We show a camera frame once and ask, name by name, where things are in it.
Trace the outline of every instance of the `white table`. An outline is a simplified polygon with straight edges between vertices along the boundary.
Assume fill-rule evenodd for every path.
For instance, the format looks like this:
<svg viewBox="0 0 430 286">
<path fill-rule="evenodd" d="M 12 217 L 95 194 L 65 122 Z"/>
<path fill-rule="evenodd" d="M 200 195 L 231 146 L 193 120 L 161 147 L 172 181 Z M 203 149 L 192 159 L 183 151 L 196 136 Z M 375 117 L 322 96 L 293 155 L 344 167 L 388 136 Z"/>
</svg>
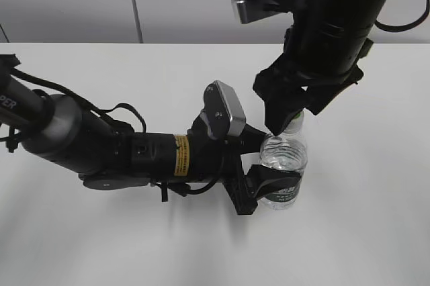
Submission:
<svg viewBox="0 0 430 286">
<path fill-rule="evenodd" d="M 21 70 L 102 108 L 132 103 L 149 132 L 185 133 L 207 84 L 233 86 L 263 126 L 256 73 L 280 45 L 2 44 Z M 430 284 L 430 45 L 376 45 L 364 79 L 318 117 L 286 211 L 239 217 L 221 185 L 161 203 L 157 188 L 92 191 L 0 149 L 0 285 Z M 138 122 L 128 113 L 117 117 Z"/>
</svg>

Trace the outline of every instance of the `black cylindrical joint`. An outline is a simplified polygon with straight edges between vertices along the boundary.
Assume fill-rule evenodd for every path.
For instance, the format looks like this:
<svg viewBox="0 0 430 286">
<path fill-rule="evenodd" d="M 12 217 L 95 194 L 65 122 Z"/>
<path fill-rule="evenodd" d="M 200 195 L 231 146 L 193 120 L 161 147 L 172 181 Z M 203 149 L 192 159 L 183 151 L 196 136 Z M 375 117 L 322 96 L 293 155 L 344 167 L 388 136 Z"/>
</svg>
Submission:
<svg viewBox="0 0 430 286">
<path fill-rule="evenodd" d="M 0 122 L 22 129 L 38 119 L 42 110 L 43 99 L 0 65 Z"/>
<path fill-rule="evenodd" d="M 51 122 L 31 139 L 22 142 L 30 153 L 82 175 L 112 167 L 116 139 L 111 127 L 71 97 L 51 96 L 55 113 Z"/>
<path fill-rule="evenodd" d="M 193 136 L 135 133 L 131 138 L 130 172 L 156 181 L 205 182 L 234 172 L 224 141 L 198 148 Z"/>
<path fill-rule="evenodd" d="M 355 62 L 386 0 L 311 0 L 306 23 L 289 46 L 304 70 L 339 76 Z"/>
</svg>

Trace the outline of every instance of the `clear plastic bottle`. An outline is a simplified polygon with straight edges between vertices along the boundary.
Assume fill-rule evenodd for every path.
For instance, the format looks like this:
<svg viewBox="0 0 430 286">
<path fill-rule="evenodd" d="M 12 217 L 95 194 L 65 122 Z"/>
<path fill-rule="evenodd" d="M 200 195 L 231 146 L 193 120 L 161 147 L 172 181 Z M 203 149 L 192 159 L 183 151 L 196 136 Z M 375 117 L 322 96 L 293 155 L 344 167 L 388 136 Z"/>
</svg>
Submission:
<svg viewBox="0 0 430 286">
<path fill-rule="evenodd" d="M 281 171 L 296 171 L 303 176 L 308 162 L 302 135 L 304 112 L 299 113 L 279 136 L 268 134 L 261 145 L 260 164 Z M 261 202 L 275 210 L 287 208 L 297 199 L 302 179 L 295 187 L 266 195 Z"/>
</svg>

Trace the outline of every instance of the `robotic arm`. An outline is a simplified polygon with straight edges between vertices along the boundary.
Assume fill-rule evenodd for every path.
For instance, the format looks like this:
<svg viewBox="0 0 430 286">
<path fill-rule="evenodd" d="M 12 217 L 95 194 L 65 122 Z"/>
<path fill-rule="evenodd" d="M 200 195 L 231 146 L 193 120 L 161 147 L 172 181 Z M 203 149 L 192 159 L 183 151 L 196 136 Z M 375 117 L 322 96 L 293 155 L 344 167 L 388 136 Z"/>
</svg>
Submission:
<svg viewBox="0 0 430 286">
<path fill-rule="evenodd" d="M 254 90 L 265 102 L 265 123 L 279 134 L 304 108 L 315 115 L 363 77 L 357 61 L 372 42 L 367 36 L 385 0 L 233 0 L 243 23 L 291 11 L 294 25 L 286 32 L 284 53 L 255 79 Z M 429 15 L 402 27 L 408 30 Z M 200 194 L 221 182 L 236 212 L 252 214 L 257 200 L 296 185 L 300 175 L 254 164 L 244 174 L 241 155 L 259 152 L 265 133 L 246 123 L 234 89 L 214 81 L 204 90 L 204 108 L 187 135 L 146 133 L 146 124 L 130 105 L 99 109 L 69 89 L 16 69 L 14 55 L 0 55 L 0 122 L 9 125 L 1 139 L 10 152 L 19 143 L 32 154 L 76 172 L 90 189 L 112 190 L 158 186 L 162 201 L 168 190 L 182 196 Z M 17 79 L 61 94 L 31 91 Z M 108 113 L 130 110 L 142 132 Z M 188 183 L 206 183 L 191 189 Z"/>
</svg>

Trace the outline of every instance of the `bottle label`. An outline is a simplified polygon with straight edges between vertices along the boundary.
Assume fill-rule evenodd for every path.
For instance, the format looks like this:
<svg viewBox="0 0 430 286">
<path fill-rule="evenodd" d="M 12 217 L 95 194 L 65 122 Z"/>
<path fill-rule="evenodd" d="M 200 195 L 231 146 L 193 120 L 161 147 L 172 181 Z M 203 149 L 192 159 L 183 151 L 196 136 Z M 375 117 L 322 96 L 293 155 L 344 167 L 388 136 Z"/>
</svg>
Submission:
<svg viewBox="0 0 430 286">
<path fill-rule="evenodd" d="M 300 184 L 302 179 L 297 183 L 295 187 L 289 187 L 288 189 L 282 189 L 278 192 L 270 193 L 265 196 L 266 199 L 272 202 L 280 202 L 285 203 L 289 202 L 297 197 L 297 194 L 300 190 Z"/>
</svg>

